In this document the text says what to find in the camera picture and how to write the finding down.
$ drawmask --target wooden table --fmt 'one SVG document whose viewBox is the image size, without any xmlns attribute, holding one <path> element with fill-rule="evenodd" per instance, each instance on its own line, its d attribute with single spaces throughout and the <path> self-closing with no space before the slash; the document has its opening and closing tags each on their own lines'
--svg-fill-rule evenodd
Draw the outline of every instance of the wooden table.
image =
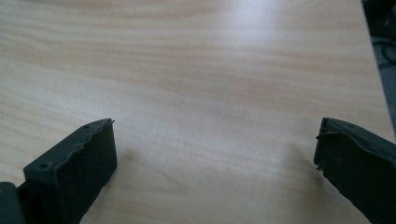
<svg viewBox="0 0 396 224">
<path fill-rule="evenodd" d="M 0 176 L 111 117 L 82 223 L 368 223 L 313 164 L 323 117 L 394 141 L 359 0 L 0 1 Z"/>
</svg>

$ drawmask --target screw hole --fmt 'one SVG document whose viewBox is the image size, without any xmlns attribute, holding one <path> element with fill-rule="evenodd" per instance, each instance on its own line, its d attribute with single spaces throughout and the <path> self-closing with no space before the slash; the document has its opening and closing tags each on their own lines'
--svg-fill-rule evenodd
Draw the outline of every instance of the screw hole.
<svg viewBox="0 0 396 224">
<path fill-rule="evenodd" d="M 40 164 L 40 165 L 38 166 L 38 169 L 46 169 L 46 168 L 48 168 L 48 167 L 49 167 L 48 164 L 42 163 L 42 164 Z"/>
</svg>

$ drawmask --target light wood surface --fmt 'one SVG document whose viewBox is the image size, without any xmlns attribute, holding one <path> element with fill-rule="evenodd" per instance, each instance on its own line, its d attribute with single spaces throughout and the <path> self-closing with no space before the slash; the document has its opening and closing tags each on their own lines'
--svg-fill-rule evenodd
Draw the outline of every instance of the light wood surface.
<svg viewBox="0 0 396 224">
<path fill-rule="evenodd" d="M 323 117 L 394 142 L 359 0 L 0 0 L 0 176 L 113 118 L 82 223 L 369 223 L 313 164 Z"/>
</svg>

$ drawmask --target wood grain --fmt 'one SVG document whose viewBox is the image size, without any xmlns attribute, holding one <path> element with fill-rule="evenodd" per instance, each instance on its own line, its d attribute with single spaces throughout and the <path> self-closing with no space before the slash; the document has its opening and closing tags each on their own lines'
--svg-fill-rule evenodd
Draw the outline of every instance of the wood grain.
<svg viewBox="0 0 396 224">
<path fill-rule="evenodd" d="M 313 164 L 321 118 L 394 141 L 359 0 L 0 0 L 0 176 L 113 118 L 82 223 L 368 223 Z"/>
</svg>

